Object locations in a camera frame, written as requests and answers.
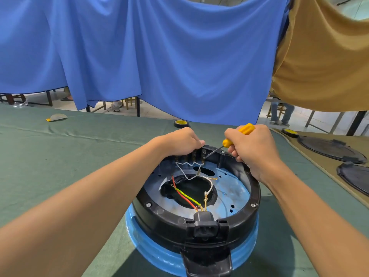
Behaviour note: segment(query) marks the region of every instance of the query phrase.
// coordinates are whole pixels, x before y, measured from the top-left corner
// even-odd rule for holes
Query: black plastic handle
[[[211,253],[211,250],[196,252],[181,251],[187,277],[229,277],[233,266],[231,251],[224,249],[221,253]]]

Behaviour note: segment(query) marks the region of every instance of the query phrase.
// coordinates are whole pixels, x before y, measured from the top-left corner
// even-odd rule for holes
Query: right forearm
[[[284,164],[265,177],[320,276],[369,276],[369,240],[332,210]]]

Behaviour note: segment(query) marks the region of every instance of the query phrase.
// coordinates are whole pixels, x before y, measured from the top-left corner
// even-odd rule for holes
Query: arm
[[[0,229],[0,276],[81,276],[156,166],[204,145],[190,128],[154,138]]]
[[[225,135],[234,143],[229,152],[274,194],[319,276],[369,276],[369,240],[280,160],[265,125],[255,127],[249,136],[228,129]]]

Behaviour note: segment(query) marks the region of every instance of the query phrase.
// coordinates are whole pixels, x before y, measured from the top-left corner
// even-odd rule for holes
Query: floor
[[[50,92],[51,94],[51,98],[53,100],[53,108],[55,109],[60,109],[60,110],[69,110],[69,111],[77,111],[76,106],[74,104],[74,102],[63,102],[60,101],[60,99],[62,99],[63,97],[65,97],[65,93],[63,92],[63,89],[58,89],[56,90],[56,92]],[[47,102],[47,97],[46,94],[43,93],[34,93],[34,94],[26,94],[25,95],[27,100],[29,102],[37,102],[37,103],[48,103]],[[98,104],[96,105],[96,107],[100,107],[103,105],[103,102],[98,102]],[[150,117],[150,118],[163,118],[163,119],[177,119],[176,117],[169,115],[157,108],[155,108],[154,106],[151,106],[149,103],[142,101],[141,106],[141,116],[142,117]],[[34,104],[29,104],[29,107],[45,107],[45,106],[40,106],[40,105],[34,105]],[[280,126],[280,125],[276,125],[274,123],[270,123],[270,118],[266,118],[266,115],[269,111],[269,107],[270,107],[270,102],[265,102],[260,115],[259,115],[259,119],[257,121],[257,124],[265,124],[271,128],[278,128],[278,129],[282,129],[285,126]],[[133,103],[133,106],[129,106],[129,110],[127,110],[125,107],[122,107],[120,109],[119,112],[114,112],[114,113],[110,113],[106,110],[104,110],[103,108],[96,111],[97,113],[103,113],[103,114],[115,114],[115,115],[123,115],[123,116],[136,116],[136,109],[135,109],[135,105]],[[295,130],[295,131],[309,131],[309,132],[318,132],[318,133],[322,133],[323,131],[314,128],[312,126],[308,126],[307,128],[305,127],[305,124],[307,122],[308,116],[305,116],[303,114],[300,113],[293,113],[291,116],[291,120],[289,122],[290,124],[290,129]],[[320,127],[320,128],[330,128],[332,125],[330,124],[325,124],[323,122],[320,122],[318,120],[315,120],[314,118],[311,121],[312,124]],[[335,134],[342,134],[344,135],[345,132],[341,132],[340,130],[336,130]]]

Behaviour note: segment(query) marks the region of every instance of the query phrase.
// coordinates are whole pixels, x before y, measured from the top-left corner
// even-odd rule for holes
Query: white wall
[[[349,18],[361,20],[369,18],[369,0],[352,0],[346,4],[339,5],[336,7],[342,14]],[[303,115],[309,116],[311,110],[296,107],[295,111]],[[353,119],[355,118],[357,112],[346,112],[339,123],[336,134],[346,134],[348,128],[350,127]],[[327,113],[327,112],[316,112],[314,114],[314,119],[312,124],[319,126],[320,128],[330,131],[339,113]],[[369,123],[369,115],[365,117],[362,121],[360,127],[357,129],[356,135],[360,135],[364,130],[365,126]]]

